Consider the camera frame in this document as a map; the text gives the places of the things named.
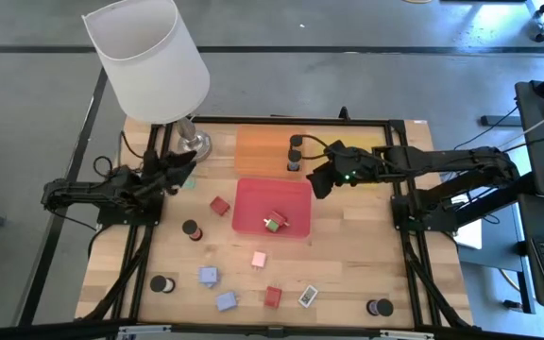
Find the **white digital timer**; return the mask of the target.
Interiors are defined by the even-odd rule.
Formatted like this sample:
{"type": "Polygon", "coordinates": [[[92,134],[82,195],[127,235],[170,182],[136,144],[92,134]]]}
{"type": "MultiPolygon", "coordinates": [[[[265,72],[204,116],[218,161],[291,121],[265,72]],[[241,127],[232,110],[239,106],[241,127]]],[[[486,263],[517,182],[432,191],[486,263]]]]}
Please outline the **white digital timer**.
{"type": "Polygon", "coordinates": [[[304,308],[309,308],[313,301],[315,300],[316,296],[318,295],[318,290],[313,287],[312,285],[308,285],[304,291],[302,292],[301,296],[297,300],[297,302],[304,308]]]}

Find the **silver lamp base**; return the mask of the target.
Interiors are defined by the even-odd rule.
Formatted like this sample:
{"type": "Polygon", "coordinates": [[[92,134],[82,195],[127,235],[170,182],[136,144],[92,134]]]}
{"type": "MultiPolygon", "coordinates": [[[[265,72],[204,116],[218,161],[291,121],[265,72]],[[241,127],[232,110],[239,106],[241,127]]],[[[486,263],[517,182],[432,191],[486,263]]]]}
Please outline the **silver lamp base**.
{"type": "Polygon", "coordinates": [[[194,161],[205,161],[213,150],[211,136],[196,128],[191,119],[183,117],[175,122],[178,135],[177,151],[181,153],[195,152],[194,161]]]}

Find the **black hourglass white sand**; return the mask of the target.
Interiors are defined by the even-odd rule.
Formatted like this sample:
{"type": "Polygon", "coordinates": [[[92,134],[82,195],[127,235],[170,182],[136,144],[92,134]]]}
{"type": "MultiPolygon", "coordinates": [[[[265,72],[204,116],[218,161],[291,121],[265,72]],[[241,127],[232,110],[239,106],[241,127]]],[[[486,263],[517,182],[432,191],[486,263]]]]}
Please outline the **black hourglass white sand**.
{"type": "Polygon", "coordinates": [[[155,293],[172,293],[176,288],[176,282],[162,275],[153,277],[150,281],[150,289],[155,293]]]}

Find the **yellow translucent plastic bin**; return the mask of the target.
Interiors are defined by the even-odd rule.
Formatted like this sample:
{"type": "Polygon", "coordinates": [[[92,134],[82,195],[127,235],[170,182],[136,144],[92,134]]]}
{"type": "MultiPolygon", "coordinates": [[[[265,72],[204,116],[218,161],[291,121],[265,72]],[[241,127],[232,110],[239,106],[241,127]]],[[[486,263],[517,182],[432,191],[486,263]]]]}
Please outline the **yellow translucent plastic bin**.
{"type": "MultiPolygon", "coordinates": [[[[383,141],[381,137],[371,135],[371,136],[365,136],[365,135],[355,135],[355,134],[337,134],[337,133],[322,133],[315,135],[317,138],[319,138],[322,142],[324,142],[326,145],[331,145],[333,142],[340,140],[344,146],[354,146],[358,148],[362,148],[366,151],[370,151],[370,149],[374,146],[384,146],[383,141]]],[[[305,153],[306,156],[318,156],[323,153],[324,146],[320,144],[319,142],[307,140],[305,145],[305,153]]],[[[316,167],[319,165],[322,165],[324,162],[326,162],[328,159],[326,157],[317,159],[317,160],[311,160],[306,161],[307,163],[307,169],[312,172],[316,167]]],[[[374,190],[375,187],[378,186],[378,184],[368,183],[368,184],[359,184],[357,188],[361,189],[367,189],[367,190],[374,190]]]]}

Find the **grey desk leg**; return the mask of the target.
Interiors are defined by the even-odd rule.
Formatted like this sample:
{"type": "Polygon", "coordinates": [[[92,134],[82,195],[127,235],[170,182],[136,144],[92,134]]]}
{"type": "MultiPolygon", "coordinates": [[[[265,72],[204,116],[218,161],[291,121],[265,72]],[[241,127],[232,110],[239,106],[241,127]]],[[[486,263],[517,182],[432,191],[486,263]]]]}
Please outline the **grey desk leg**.
{"type": "Polygon", "coordinates": [[[528,261],[528,251],[520,216],[519,205],[516,205],[514,208],[514,219],[516,223],[516,232],[518,237],[518,255],[520,257],[521,264],[521,270],[517,273],[517,276],[522,302],[522,311],[527,315],[534,315],[536,313],[536,299],[534,295],[535,291],[528,261]]]}

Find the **silver metal bracket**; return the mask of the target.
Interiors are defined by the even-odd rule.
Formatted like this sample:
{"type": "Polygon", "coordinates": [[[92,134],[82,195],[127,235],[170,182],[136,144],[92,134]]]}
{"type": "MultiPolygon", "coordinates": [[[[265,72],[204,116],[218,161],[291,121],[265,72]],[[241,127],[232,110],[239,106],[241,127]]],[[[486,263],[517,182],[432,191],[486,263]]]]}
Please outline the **silver metal bracket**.
{"type": "Polygon", "coordinates": [[[115,340],[135,340],[138,335],[165,333],[170,332],[171,330],[171,325],[123,326],[118,329],[115,340]]]}
{"type": "Polygon", "coordinates": [[[380,330],[380,337],[392,340],[435,340],[433,333],[419,331],[380,330]]]}

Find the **black hourglass red sand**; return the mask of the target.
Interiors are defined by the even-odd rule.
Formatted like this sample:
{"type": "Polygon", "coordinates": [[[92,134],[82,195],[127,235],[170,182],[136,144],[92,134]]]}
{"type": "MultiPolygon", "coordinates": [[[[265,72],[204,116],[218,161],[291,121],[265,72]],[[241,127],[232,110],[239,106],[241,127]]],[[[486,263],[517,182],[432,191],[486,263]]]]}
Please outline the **black hourglass red sand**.
{"type": "Polygon", "coordinates": [[[202,236],[203,232],[202,229],[198,226],[197,222],[195,220],[189,219],[183,222],[182,224],[182,231],[192,240],[192,241],[199,241],[202,236]]]}

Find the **black hourglass purple sand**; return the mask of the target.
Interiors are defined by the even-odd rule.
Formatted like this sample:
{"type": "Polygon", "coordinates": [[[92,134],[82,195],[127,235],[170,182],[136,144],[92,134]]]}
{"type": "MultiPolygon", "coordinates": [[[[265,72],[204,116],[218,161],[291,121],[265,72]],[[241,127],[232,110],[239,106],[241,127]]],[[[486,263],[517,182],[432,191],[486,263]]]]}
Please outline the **black hourglass purple sand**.
{"type": "Polygon", "coordinates": [[[386,298],[371,299],[366,304],[366,310],[373,316],[390,316],[394,312],[394,305],[386,298]]]}

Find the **grey floor bar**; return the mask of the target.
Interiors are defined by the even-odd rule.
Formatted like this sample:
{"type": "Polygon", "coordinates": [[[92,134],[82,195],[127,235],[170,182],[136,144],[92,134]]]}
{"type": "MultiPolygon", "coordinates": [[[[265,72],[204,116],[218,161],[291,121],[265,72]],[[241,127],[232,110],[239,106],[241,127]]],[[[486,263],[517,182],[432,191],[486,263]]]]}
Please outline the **grey floor bar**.
{"type": "Polygon", "coordinates": [[[520,128],[521,120],[519,116],[499,116],[499,115],[483,115],[480,118],[480,124],[484,127],[505,127],[505,128],[520,128]]]}

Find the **white box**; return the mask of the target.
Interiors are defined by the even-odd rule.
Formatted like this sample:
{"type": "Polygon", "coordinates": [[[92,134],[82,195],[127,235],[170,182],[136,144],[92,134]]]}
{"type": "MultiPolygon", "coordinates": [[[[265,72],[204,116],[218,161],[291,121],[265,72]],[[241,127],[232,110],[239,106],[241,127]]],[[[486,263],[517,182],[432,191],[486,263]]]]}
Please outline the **white box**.
{"type": "Polygon", "coordinates": [[[459,246],[480,250],[483,247],[482,220],[478,219],[460,227],[453,234],[453,240],[459,246]]]}

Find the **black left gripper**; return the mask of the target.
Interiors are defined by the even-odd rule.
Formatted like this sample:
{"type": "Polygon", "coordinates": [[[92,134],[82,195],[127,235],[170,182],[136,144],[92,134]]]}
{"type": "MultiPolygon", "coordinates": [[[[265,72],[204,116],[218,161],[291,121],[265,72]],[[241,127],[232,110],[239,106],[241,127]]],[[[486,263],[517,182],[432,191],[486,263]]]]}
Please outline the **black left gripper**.
{"type": "Polygon", "coordinates": [[[147,199],[156,193],[176,194],[193,171],[191,161],[195,158],[194,150],[176,153],[169,151],[161,157],[155,150],[146,150],[143,156],[142,187],[139,198],[147,199]],[[169,170],[169,183],[166,172],[169,170]]]}

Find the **pink translucent plastic bin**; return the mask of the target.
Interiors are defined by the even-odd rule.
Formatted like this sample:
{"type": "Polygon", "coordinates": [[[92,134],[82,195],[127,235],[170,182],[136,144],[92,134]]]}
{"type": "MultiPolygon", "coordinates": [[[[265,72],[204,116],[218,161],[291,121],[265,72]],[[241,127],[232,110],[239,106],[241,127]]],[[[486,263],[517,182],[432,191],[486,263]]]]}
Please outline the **pink translucent plastic bin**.
{"type": "Polygon", "coordinates": [[[307,182],[238,180],[231,223],[237,233],[304,239],[311,233],[311,216],[311,185],[307,182]],[[287,224],[277,232],[269,231],[264,225],[272,211],[287,219],[287,224]]]}

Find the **white lamp shade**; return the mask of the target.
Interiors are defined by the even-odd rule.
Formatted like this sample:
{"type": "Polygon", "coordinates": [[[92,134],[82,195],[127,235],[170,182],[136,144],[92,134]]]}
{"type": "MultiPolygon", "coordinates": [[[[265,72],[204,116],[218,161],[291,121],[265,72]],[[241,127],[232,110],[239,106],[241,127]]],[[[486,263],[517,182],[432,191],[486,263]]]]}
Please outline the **white lamp shade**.
{"type": "Polygon", "coordinates": [[[167,124],[206,98],[209,70],[173,0],[121,0],[82,20],[128,117],[167,124]]]}

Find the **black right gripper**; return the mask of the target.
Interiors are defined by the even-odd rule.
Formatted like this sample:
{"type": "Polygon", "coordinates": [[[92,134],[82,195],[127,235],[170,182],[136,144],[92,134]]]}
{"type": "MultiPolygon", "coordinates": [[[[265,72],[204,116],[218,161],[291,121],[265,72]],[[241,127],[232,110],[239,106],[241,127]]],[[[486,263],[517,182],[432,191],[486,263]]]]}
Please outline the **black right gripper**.
{"type": "Polygon", "coordinates": [[[317,199],[328,196],[334,185],[356,186],[375,181],[375,162],[366,155],[363,149],[345,146],[337,140],[325,151],[328,160],[306,176],[317,199]]]}

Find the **orange translucent plastic bin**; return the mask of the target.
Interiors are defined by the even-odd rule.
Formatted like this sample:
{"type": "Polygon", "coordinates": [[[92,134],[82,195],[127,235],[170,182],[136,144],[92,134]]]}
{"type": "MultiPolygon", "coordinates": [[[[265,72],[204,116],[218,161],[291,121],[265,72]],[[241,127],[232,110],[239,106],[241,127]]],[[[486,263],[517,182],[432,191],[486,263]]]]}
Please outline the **orange translucent plastic bin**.
{"type": "Polygon", "coordinates": [[[302,171],[289,171],[290,138],[304,134],[299,127],[244,125],[237,131],[234,168],[245,177],[297,180],[302,171]]]}

